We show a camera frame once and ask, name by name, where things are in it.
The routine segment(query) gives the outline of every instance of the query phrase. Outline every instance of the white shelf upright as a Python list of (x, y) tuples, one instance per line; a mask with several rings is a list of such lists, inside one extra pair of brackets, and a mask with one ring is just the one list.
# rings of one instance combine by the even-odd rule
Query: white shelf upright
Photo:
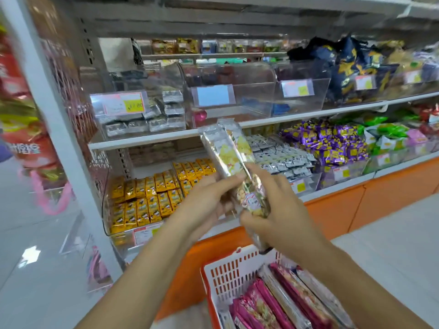
[(116, 281), (123, 273), (124, 263), (116, 255), (102, 225), (102, 201), (96, 179), (92, 178), (91, 165), (84, 158), (68, 115), (68, 109), (74, 106), (64, 106), (25, 0), (0, 0), (0, 5), (12, 36), (18, 40), (15, 55), (18, 56), (32, 96), (46, 121), (49, 135), (73, 187), (94, 243), (113, 281)]

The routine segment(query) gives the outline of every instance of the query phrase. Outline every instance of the person's right hand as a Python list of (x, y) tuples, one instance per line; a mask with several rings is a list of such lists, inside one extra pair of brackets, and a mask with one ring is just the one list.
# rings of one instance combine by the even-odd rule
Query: person's right hand
[(262, 240), (291, 260), (305, 266), (307, 259), (321, 252), (328, 241), (314, 226), (303, 202), (294, 194), (283, 175), (270, 175), (255, 164), (246, 164), (257, 174), (265, 188), (271, 213), (268, 218), (241, 213), (241, 225), (258, 234)]

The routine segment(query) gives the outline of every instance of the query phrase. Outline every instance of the forearm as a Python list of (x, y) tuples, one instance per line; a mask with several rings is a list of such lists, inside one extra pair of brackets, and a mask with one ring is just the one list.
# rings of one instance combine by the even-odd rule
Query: forearm
[(359, 328), (430, 328), (330, 242), (304, 266), (340, 300)]
[(184, 217), (171, 216), (75, 329), (145, 329), (192, 245)]

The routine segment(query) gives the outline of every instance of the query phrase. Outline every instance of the person's left hand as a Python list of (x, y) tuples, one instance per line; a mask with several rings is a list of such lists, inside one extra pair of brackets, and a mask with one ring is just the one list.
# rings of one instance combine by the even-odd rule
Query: person's left hand
[(226, 193), (245, 178), (244, 171), (223, 180), (219, 180), (217, 173), (205, 176), (179, 204), (173, 219), (184, 222), (193, 243), (207, 233), (221, 215), (234, 208)]

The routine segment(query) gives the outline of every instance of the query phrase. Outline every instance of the white plastic basket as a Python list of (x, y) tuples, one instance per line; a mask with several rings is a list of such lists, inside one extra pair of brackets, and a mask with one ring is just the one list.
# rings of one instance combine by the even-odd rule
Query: white plastic basket
[(224, 329), (218, 315), (219, 308), (230, 305), (233, 299), (243, 294), (263, 264), (273, 262), (287, 267), (294, 265), (276, 249), (262, 255), (256, 246), (249, 245), (201, 267), (213, 329)]

